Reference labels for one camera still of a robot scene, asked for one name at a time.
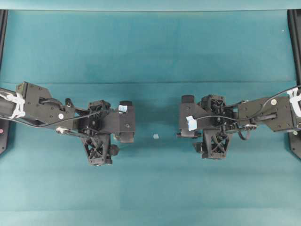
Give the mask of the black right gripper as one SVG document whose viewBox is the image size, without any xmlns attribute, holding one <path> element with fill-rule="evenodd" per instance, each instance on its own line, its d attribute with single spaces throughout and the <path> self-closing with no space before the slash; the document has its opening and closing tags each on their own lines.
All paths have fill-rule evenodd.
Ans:
<svg viewBox="0 0 301 226">
<path fill-rule="evenodd" d="M 203 159 L 224 159 L 230 145 L 232 134 L 228 130 L 235 128 L 233 109 L 226 107 L 222 96 L 208 95 L 196 103 L 194 119 L 202 142 L 193 144 Z"/>
</svg>

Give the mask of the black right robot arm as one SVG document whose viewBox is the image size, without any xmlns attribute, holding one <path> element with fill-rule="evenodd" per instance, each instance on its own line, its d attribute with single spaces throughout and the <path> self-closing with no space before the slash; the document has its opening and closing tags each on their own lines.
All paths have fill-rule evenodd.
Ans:
<svg viewBox="0 0 301 226">
<path fill-rule="evenodd" d="M 259 125 L 274 132 L 289 134 L 292 153 L 301 156 L 301 89 L 284 90 L 271 97 L 240 101 L 227 105 L 223 96 L 208 95 L 196 103 L 193 95 L 184 95 L 179 108 L 177 137 L 198 138 L 194 148 L 203 159 L 224 159 L 233 134 L 242 140 Z"/>
</svg>

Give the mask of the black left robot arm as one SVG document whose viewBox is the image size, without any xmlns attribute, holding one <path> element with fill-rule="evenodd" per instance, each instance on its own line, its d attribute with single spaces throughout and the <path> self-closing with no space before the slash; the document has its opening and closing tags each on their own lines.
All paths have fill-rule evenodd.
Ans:
<svg viewBox="0 0 301 226">
<path fill-rule="evenodd" d="M 102 120 L 110 113 L 110 103 L 90 102 L 87 109 L 76 107 L 70 98 L 62 103 L 51 96 L 47 88 L 22 82 L 15 91 L 0 90 L 0 117 L 33 128 L 53 129 L 58 134 L 78 137 L 90 165 L 112 164 L 119 152 L 111 144 L 110 132 L 102 131 Z"/>
</svg>

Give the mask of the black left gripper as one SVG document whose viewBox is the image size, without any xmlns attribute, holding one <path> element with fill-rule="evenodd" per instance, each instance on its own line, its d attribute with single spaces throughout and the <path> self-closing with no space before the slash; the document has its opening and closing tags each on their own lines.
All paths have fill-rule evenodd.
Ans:
<svg viewBox="0 0 301 226">
<path fill-rule="evenodd" d="M 111 157 L 117 155 L 119 147 L 111 144 L 111 134 L 102 131 L 102 120 L 113 110 L 110 103 L 100 100 L 88 104 L 88 116 L 79 119 L 78 132 L 84 134 L 81 139 L 88 163 L 93 166 L 112 164 Z"/>
</svg>

